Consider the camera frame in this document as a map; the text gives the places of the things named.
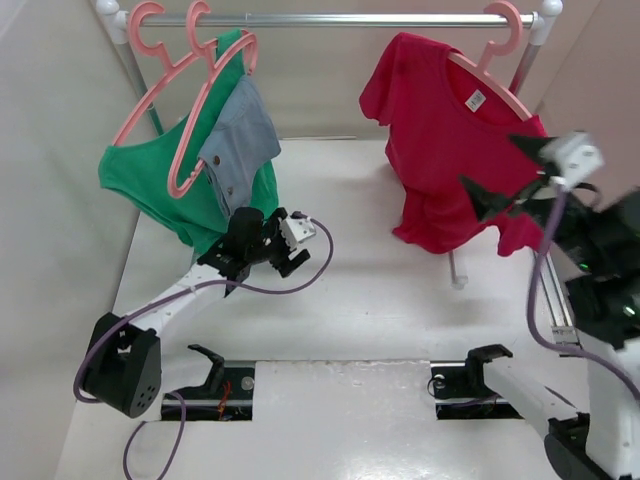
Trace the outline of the red t shirt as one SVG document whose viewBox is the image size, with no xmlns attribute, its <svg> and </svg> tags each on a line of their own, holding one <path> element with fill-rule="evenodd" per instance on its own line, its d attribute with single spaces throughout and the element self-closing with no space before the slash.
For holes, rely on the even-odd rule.
<svg viewBox="0 0 640 480">
<path fill-rule="evenodd" d="M 506 196 L 535 180 L 537 166 L 510 135 L 543 137 L 540 118 L 521 119 L 450 60 L 455 48 L 399 33 L 362 91 L 363 115 L 388 128 L 385 153 L 406 198 L 394 234 L 430 253 L 448 253 L 485 229 L 462 176 Z"/>
</svg>

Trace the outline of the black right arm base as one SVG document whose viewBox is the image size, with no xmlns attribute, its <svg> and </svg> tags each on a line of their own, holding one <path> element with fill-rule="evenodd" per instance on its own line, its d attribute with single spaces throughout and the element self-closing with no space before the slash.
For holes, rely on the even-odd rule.
<svg viewBox="0 0 640 480">
<path fill-rule="evenodd" d="M 513 353 L 500 344 L 471 349 L 464 360 L 430 362 L 427 393 L 435 400 L 436 419 L 521 419 L 517 411 L 484 382 L 483 367 Z"/>
</svg>

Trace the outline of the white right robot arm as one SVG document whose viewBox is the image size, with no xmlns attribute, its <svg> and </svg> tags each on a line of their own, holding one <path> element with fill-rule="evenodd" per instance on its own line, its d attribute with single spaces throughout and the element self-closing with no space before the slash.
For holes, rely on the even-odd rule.
<svg viewBox="0 0 640 480">
<path fill-rule="evenodd" d="M 587 363 L 589 406 L 581 412 L 527 376 L 501 345 L 469 351 L 462 381 L 473 393 L 505 399 L 538 433 L 562 479 L 635 479 L 639 475 L 639 193 L 630 190 L 596 210 L 576 191 L 603 164 L 589 134 L 510 138 L 537 164 L 517 193 L 462 183 L 479 220 L 525 214 L 543 228 L 539 247 L 558 247 L 578 268 L 566 284 L 578 346 L 547 342 Z"/>
</svg>

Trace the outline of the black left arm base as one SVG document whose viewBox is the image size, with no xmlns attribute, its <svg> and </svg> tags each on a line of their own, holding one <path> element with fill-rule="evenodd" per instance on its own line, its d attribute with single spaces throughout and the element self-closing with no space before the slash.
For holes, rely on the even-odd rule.
<svg viewBox="0 0 640 480">
<path fill-rule="evenodd" d="M 162 363 L 160 419 L 236 422 L 253 417 L 254 361 L 227 360 L 199 344 L 167 356 Z"/>
</svg>

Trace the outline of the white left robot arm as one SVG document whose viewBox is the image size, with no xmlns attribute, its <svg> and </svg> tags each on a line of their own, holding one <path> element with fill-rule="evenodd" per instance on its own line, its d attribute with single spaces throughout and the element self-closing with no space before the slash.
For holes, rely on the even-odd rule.
<svg viewBox="0 0 640 480">
<path fill-rule="evenodd" d="M 123 316 L 100 317 L 73 384 L 83 403 L 103 403 L 129 418 L 145 413 L 161 392 L 162 341 L 235 289 L 246 287 L 253 266 L 269 264 L 286 278 L 309 260 L 303 243 L 316 234 L 300 212 L 270 217 L 241 207 L 228 229 L 187 273 L 151 302 Z"/>
</svg>

